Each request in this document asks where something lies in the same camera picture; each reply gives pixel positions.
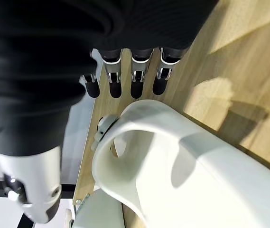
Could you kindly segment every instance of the robotic hand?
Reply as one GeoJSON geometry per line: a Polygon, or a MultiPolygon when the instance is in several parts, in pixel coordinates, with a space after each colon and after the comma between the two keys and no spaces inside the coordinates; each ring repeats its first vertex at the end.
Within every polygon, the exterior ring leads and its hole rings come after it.
{"type": "MultiPolygon", "coordinates": [[[[138,88],[133,97],[142,93],[150,52],[173,48],[162,56],[155,78],[161,94],[179,50],[190,46],[216,2],[0,0],[0,168],[9,199],[34,222],[47,223],[55,215],[65,127],[70,107],[85,94],[80,75],[95,74],[93,48],[104,51],[103,60],[107,51],[132,50],[132,86],[138,88]],[[140,50],[149,50],[144,59],[140,50]]],[[[110,76],[117,87],[117,74],[110,76]]],[[[96,88],[95,77],[89,77],[96,88]]]]}

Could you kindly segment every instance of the wooden surface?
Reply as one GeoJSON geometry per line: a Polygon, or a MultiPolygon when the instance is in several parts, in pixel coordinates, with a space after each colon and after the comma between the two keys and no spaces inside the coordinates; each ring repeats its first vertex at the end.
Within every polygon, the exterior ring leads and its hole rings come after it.
{"type": "MultiPolygon", "coordinates": [[[[220,1],[160,96],[152,93],[158,61],[156,50],[140,99],[166,103],[270,168],[269,0],[220,1]]],[[[121,81],[121,98],[111,98],[102,70],[102,92],[94,105],[74,201],[93,190],[90,147],[99,119],[119,115],[135,101],[130,95],[128,50],[122,54],[121,81]]],[[[144,227],[127,207],[124,217],[127,228],[144,227]]]]}

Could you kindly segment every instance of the white curved object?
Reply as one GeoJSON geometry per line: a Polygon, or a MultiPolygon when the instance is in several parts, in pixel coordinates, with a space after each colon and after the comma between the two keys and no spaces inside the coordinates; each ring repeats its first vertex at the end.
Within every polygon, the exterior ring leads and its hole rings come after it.
{"type": "Polygon", "coordinates": [[[122,205],[97,189],[82,202],[72,228],[124,228],[122,205]]]}
{"type": "Polygon", "coordinates": [[[130,104],[92,171],[148,228],[270,227],[270,170],[161,102],[130,104]]]}

